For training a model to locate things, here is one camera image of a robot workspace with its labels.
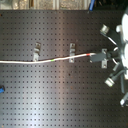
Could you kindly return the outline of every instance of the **white cable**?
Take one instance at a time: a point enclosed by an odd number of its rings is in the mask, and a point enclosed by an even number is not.
[[[113,58],[112,60],[113,60],[113,62],[114,62],[116,65],[118,64],[114,58]]]
[[[25,62],[25,61],[0,61],[0,63],[4,64],[42,64],[42,63],[48,63],[48,62],[53,62],[53,61],[58,61],[58,60],[67,60],[71,58],[78,58],[78,57],[84,57],[84,56],[92,56],[95,55],[95,53],[89,53],[89,54],[81,54],[81,55],[75,55],[75,56],[69,56],[69,57],[64,57],[64,58],[55,58],[51,60],[42,60],[42,61],[35,61],[35,62]]]

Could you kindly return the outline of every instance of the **red marking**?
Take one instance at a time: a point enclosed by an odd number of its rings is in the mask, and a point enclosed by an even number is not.
[[[88,53],[87,56],[90,56],[90,53]]]

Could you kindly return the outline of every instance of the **metal bracket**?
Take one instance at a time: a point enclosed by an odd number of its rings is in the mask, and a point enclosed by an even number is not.
[[[39,60],[40,48],[41,48],[41,44],[37,42],[36,47],[34,48],[33,61]]]
[[[104,54],[106,54],[106,52],[107,52],[107,49],[102,49],[102,53],[104,53]],[[107,69],[107,60],[106,59],[104,59],[103,61],[102,61],[102,63],[101,63],[101,68],[103,68],[103,69]]]
[[[75,44],[70,44],[70,56],[75,56]],[[74,63],[74,58],[69,59],[69,63]]]

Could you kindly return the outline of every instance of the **blue object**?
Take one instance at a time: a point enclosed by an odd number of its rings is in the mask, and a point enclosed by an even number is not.
[[[0,93],[4,92],[4,89],[3,88],[0,88]]]
[[[94,3],[95,3],[95,0],[91,0],[89,11],[92,11],[93,10]]]

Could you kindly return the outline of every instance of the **perforated metal surface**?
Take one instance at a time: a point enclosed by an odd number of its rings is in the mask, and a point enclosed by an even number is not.
[[[40,60],[98,52],[113,45],[100,35],[102,24],[115,29],[123,12],[0,11],[0,59],[33,59],[36,42]],[[0,64],[0,127],[4,128],[127,128],[128,109],[121,108],[120,83],[104,84],[114,64],[101,69],[89,58],[37,65]]]

